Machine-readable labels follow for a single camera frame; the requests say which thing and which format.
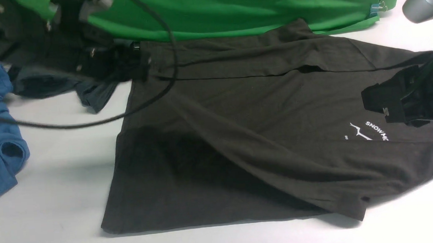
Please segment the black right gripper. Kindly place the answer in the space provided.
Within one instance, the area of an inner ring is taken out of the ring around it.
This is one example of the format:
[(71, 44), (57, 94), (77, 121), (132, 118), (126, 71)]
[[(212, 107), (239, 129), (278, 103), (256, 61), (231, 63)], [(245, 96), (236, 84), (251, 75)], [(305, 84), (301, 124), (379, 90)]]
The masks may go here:
[(385, 115), (387, 123), (421, 127), (433, 121), (433, 56), (361, 92), (364, 109)]

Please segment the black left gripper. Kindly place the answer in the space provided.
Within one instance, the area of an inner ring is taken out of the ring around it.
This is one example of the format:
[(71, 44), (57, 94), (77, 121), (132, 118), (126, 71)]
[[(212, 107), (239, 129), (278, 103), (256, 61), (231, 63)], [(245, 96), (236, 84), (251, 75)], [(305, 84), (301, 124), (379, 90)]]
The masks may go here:
[(0, 62), (93, 81), (126, 81), (147, 73), (151, 57), (136, 43), (116, 43), (88, 22), (113, 0), (51, 0), (43, 19), (16, 0), (0, 0)]

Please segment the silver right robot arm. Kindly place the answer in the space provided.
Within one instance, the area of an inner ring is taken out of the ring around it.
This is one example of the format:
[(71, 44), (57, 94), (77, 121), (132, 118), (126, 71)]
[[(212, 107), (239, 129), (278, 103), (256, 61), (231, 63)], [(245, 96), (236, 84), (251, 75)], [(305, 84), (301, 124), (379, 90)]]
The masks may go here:
[[(406, 0), (402, 11), (413, 23), (433, 19), (433, 0)], [(364, 108), (383, 113), (387, 123), (419, 128), (433, 121), (433, 51), (399, 64), (401, 70), (383, 83), (365, 88)]]

